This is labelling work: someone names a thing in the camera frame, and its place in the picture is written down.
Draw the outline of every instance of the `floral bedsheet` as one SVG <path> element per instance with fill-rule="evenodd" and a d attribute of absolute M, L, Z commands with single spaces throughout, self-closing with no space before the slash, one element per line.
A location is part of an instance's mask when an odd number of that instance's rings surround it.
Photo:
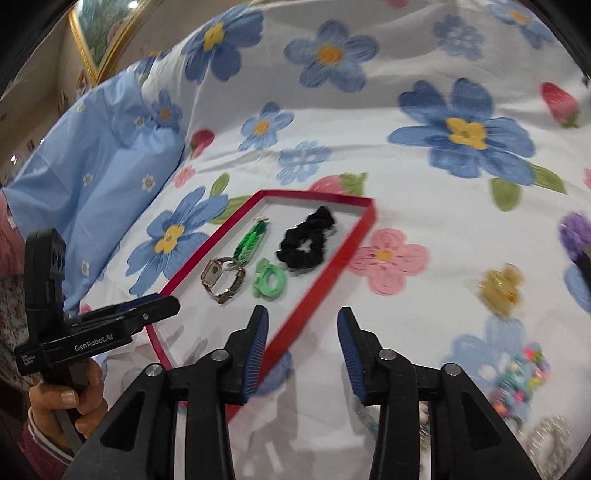
<path fill-rule="evenodd" d="M 159 291 L 259 189 L 378 205 L 350 268 L 232 420 L 238 478 L 368 477 L 374 444 L 336 336 L 344 305 L 385 346 L 457 362 L 487 395 L 522 355 L 538 380 L 520 426 L 566 417 L 574 458 L 591 433 L 591 298 L 558 226 L 591 202 L 590 95 L 532 13 L 509 0 L 240 5 L 130 69 L 154 118 L 185 135 L 184 161 L 84 309 Z M 509 318 L 478 287 L 505 263 L 523 275 Z M 146 342 L 103 359 L 111 404 L 154 359 Z"/>

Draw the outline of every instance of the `colorful beads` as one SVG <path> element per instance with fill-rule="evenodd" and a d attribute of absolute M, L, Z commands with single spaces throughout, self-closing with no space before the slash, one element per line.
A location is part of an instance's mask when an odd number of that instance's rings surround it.
<path fill-rule="evenodd" d="M 538 345 L 524 348 L 497 379 L 489 397 L 493 408 L 504 419 L 522 423 L 521 417 L 527 411 L 533 392 L 548 379 L 549 373 L 550 365 L 541 348 Z"/>

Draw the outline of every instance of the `watch face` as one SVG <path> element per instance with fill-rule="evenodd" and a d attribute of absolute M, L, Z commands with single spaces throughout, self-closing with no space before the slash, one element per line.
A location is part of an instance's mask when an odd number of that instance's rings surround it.
<path fill-rule="evenodd" d="M 222 276 L 222 273 L 223 264 L 217 258 L 214 258 L 213 260 L 210 260 L 209 263 L 207 263 L 205 270 L 203 270 L 203 273 L 201 274 L 201 281 L 203 285 L 211 288 Z"/>

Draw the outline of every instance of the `hand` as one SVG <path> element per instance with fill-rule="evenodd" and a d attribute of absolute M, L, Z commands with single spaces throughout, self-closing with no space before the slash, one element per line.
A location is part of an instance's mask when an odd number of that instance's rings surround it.
<path fill-rule="evenodd" d="M 76 408 L 82 416 L 76 420 L 76 430 L 88 438 L 107 413 L 107 402 L 103 398 L 103 372 L 100 366 L 90 360 L 86 370 L 89 385 L 78 395 L 72 388 L 62 385 L 39 383 L 29 390 L 31 412 L 39 431 L 56 446 L 70 450 L 70 443 L 57 421 L 54 410 Z"/>

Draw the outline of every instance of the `black scrunchie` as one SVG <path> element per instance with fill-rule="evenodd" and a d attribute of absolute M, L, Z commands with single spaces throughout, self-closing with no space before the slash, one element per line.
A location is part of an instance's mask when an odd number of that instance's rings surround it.
<path fill-rule="evenodd" d="M 324 231 L 335 224 L 335 219 L 325 206 L 320 207 L 305 222 L 285 232 L 281 250 L 275 252 L 277 258 L 295 270 L 313 268 L 324 260 Z M 300 250 L 306 240 L 310 240 L 310 251 Z"/>

